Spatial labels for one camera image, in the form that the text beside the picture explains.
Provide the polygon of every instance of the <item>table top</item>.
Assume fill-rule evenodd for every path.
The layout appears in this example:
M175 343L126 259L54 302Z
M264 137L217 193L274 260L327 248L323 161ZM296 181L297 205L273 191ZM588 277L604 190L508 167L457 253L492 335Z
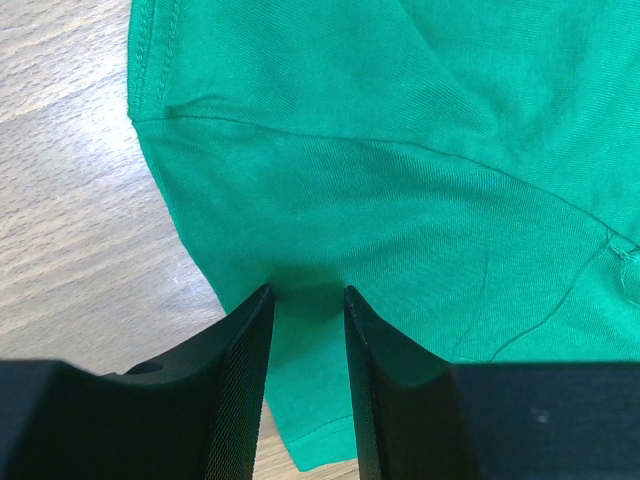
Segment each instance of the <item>table top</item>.
M124 372L224 316L126 116L130 0L0 3L0 357ZM264 408L260 479L301 474Z

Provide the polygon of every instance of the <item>light wood grain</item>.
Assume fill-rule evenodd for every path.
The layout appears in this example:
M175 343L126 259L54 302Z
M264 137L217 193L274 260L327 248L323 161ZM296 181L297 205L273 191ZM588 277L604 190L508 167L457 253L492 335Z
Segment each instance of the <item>light wood grain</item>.
M0 357L122 372L220 319L126 117L129 0L0 4ZM264 409L256 479L293 466Z

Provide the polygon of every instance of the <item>t-shirt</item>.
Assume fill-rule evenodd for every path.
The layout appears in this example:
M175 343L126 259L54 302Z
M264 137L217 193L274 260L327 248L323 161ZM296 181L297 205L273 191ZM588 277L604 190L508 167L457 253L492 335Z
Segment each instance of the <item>t-shirt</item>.
M130 116L301 470L355 456L352 284L452 362L640 359L640 0L134 0Z

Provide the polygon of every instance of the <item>green cloth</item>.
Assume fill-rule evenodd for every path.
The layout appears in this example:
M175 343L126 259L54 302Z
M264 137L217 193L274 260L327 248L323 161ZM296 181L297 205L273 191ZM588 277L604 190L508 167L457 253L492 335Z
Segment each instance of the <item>green cloth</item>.
M640 0L134 0L130 115L267 401L355 456L342 289L455 362L640 359Z

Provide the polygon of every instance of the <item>wooden surface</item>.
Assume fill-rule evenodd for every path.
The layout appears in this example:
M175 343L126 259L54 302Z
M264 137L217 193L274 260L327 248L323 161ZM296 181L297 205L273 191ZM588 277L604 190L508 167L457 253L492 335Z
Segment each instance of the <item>wooden surface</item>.
M0 357L122 372L220 319L126 117L130 0L0 2ZM300 474L265 409L256 479Z

